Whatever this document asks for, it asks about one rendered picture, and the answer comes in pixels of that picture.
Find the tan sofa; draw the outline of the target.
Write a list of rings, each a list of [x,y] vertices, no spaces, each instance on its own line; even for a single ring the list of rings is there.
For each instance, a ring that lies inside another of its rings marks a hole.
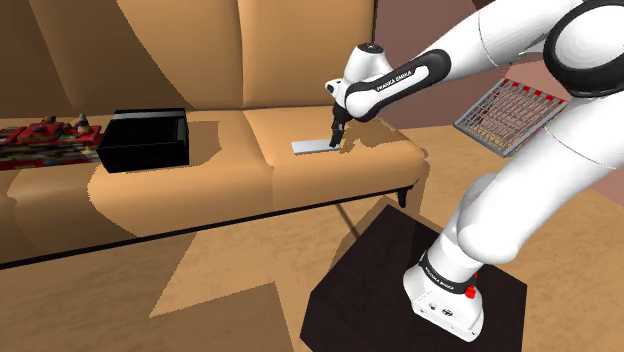
[[[0,270],[377,195],[405,197],[421,149],[380,120],[337,152],[326,81],[371,40],[376,0],[0,0],[0,128],[182,108],[186,166],[0,171]]]

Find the black open box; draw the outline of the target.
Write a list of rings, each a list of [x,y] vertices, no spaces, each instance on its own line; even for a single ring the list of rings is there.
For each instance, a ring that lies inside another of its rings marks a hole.
[[[96,148],[109,173],[189,164],[184,108],[116,110]]]

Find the flat grey tablet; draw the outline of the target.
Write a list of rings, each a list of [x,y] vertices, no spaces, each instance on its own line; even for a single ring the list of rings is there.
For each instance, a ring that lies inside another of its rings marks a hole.
[[[340,150],[340,145],[332,145],[330,139],[293,141],[291,143],[291,147],[294,155],[305,155]]]

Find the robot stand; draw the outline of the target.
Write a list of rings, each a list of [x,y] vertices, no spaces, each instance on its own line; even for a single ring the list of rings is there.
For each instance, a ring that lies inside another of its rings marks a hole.
[[[386,206],[310,294],[300,337],[312,352],[522,352],[527,286],[485,265],[480,335],[465,342],[415,314],[403,274],[436,231]]]

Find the red toy playset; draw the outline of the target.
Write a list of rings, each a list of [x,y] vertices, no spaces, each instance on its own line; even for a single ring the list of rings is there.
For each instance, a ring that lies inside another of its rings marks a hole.
[[[103,136],[84,113],[75,124],[54,115],[28,126],[0,129],[0,171],[98,162],[96,148]]]

